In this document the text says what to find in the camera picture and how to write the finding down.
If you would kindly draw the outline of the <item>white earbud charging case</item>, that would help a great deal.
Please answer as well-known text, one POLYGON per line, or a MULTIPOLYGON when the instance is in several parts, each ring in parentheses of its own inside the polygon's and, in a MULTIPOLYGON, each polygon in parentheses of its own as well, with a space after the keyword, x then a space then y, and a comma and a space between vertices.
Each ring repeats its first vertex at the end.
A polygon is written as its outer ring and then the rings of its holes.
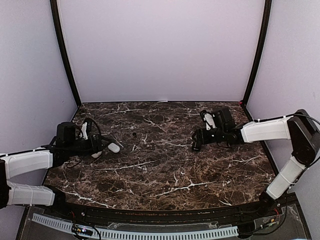
POLYGON ((117 144, 113 143, 113 142, 110 143, 107 146, 107 148, 113 153, 118 153, 120 151, 120 147, 117 144))

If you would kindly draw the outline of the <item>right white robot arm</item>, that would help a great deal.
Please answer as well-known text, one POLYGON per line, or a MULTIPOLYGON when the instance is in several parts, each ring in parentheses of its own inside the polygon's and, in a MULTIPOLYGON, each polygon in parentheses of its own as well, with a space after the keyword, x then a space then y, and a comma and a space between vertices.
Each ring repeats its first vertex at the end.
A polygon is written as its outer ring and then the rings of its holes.
POLYGON ((260 217, 266 217, 273 211, 274 201, 320 160, 320 123, 304 109, 289 115, 256 119, 242 124, 235 123, 227 107, 214 112, 203 110, 199 115, 205 127, 197 129, 192 135, 193 151, 200 151, 203 145, 211 143, 232 146, 281 139, 291 141, 292 153, 289 160, 255 205, 255 213, 260 217))

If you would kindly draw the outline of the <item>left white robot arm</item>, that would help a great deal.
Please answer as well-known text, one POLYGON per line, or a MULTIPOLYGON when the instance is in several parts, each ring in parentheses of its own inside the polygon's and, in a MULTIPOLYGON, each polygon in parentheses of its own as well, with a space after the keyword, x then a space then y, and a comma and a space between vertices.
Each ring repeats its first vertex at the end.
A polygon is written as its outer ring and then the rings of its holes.
POLYGON ((50 144, 18 153, 0 156, 0 207, 10 205, 49 206, 60 218, 71 213, 66 195, 53 186, 34 186, 10 182, 10 179, 37 170, 62 166, 71 157, 97 157, 105 148, 117 153, 120 148, 100 132, 90 134, 95 122, 87 119, 81 127, 73 122, 57 126, 50 144))

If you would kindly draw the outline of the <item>black small charging case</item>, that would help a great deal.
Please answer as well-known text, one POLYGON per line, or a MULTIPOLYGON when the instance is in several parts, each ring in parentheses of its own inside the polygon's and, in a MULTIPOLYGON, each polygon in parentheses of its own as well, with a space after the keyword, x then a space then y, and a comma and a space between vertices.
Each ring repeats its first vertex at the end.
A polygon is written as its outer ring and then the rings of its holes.
POLYGON ((192 144, 192 150, 195 151, 195 152, 199 152, 202 148, 202 144, 201 143, 198 143, 198 142, 194 142, 192 144))

